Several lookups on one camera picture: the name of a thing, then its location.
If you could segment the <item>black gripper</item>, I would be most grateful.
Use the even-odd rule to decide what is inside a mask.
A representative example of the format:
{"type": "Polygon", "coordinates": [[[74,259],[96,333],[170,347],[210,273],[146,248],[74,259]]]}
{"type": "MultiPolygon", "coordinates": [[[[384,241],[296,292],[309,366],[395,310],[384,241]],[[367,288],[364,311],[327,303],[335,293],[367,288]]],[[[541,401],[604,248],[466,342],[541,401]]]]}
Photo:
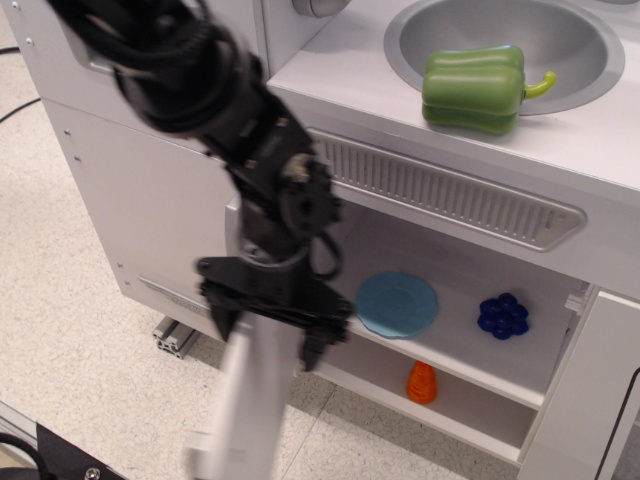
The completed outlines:
{"type": "Polygon", "coordinates": [[[347,339],[352,307],[311,272],[305,259],[286,266],[264,266],[241,257],[197,261],[202,295],[221,339],[229,337],[243,312],[255,313],[306,331],[301,347],[305,372],[312,372],[326,347],[347,339]]]}

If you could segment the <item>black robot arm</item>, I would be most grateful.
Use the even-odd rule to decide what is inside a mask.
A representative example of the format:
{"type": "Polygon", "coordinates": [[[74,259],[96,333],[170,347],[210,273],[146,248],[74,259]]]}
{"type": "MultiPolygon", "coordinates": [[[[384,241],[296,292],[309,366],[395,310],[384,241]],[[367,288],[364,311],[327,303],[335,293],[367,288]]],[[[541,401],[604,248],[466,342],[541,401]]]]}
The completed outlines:
{"type": "Polygon", "coordinates": [[[300,359],[313,370],[346,340],[352,312],[329,286],[335,272],[317,273],[311,262],[314,241],[341,259],[328,230],[342,204],[259,59],[203,1],[55,1],[52,9],[109,62],[146,125],[223,160],[240,196],[239,253],[197,264],[221,336],[244,312],[300,328],[300,359]]]}

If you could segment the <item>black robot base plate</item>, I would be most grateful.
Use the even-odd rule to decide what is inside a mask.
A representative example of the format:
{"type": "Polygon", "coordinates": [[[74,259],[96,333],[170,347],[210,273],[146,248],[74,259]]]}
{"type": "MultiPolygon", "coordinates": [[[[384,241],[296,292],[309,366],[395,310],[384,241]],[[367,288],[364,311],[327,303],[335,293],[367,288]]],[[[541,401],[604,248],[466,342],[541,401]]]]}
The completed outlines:
{"type": "Polygon", "coordinates": [[[2,467],[2,479],[124,479],[112,467],[39,423],[35,424],[34,435],[2,431],[1,446],[18,450],[31,462],[27,467],[2,467]]]}

